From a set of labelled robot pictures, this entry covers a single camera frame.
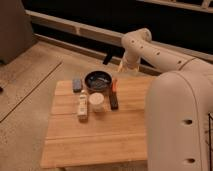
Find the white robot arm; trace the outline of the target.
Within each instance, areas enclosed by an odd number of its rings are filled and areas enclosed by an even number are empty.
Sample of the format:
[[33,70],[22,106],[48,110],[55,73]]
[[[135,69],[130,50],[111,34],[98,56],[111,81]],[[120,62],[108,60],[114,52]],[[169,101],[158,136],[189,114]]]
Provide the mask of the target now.
[[205,118],[213,113],[213,65],[156,45],[149,29],[124,34],[119,69],[136,70],[140,60],[161,74],[145,98],[149,171],[211,171]]

